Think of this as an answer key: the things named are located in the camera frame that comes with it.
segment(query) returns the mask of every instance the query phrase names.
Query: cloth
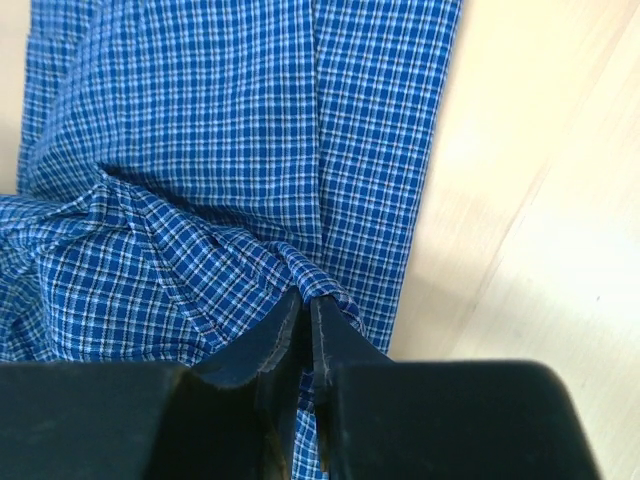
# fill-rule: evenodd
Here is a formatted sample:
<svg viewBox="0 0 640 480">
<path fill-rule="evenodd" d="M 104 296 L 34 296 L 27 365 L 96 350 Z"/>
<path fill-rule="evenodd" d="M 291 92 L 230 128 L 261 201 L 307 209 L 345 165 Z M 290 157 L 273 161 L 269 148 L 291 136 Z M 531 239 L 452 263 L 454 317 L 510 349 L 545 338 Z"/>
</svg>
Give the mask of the cloth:
<svg viewBox="0 0 640 480">
<path fill-rule="evenodd" d="M 293 285 L 386 351 L 459 11 L 32 0 L 0 360 L 192 365 Z"/>
</svg>

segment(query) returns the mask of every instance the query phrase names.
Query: light wood surface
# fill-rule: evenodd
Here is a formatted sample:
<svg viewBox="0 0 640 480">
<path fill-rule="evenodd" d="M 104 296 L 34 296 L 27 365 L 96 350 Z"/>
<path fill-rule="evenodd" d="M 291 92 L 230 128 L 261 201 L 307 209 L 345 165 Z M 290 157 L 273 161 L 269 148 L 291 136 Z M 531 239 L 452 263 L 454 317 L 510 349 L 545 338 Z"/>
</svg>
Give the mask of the light wood surface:
<svg viewBox="0 0 640 480">
<path fill-rule="evenodd" d="M 392 355 L 527 358 L 640 480 L 640 0 L 468 0 Z M 0 192 L 28 2 L 0 2 Z"/>
</svg>

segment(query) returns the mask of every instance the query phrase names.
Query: folded cloth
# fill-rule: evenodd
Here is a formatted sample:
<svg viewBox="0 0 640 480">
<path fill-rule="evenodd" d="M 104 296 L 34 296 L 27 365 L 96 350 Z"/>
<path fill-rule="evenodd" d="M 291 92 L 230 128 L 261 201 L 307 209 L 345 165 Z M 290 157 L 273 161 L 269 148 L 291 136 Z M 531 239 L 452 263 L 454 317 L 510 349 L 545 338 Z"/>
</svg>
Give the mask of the folded cloth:
<svg viewBox="0 0 640 480">
<path fill-rule="evenodd" d="M 293 285 L 386 351 L 459 11 L 32 0 L 0 360 L 192 365 Z"/>
</svg>

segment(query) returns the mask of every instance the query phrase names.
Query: bunched fabric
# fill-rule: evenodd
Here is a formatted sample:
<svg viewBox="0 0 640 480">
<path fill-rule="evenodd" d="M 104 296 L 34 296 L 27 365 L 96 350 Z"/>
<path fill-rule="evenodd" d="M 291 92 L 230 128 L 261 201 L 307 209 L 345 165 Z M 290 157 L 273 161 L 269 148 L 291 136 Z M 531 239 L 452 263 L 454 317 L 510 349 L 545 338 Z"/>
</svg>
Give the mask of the bunched fabric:
<svg viewBox="0 0 640 480">
<path fill-rule="evenodd" d="M 32 0 L 0 360 L 192 365 L 294 285 L 386 351 L 459 11 Z"/>
</svg>

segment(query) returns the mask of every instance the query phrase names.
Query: blue fabric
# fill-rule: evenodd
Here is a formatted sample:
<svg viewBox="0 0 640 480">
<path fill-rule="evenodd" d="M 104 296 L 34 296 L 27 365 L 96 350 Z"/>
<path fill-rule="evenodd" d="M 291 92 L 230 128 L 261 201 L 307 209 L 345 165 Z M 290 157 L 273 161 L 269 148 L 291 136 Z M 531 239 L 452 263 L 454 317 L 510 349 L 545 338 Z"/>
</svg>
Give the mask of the blue fabric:
<svg viewBox="0 0 640 480">
<path fill-rule="evenodd" d="M 192 365 L 292 285 L 386 351 L 459 10 L 32 0 L 0 360 Z"/>
</svg>

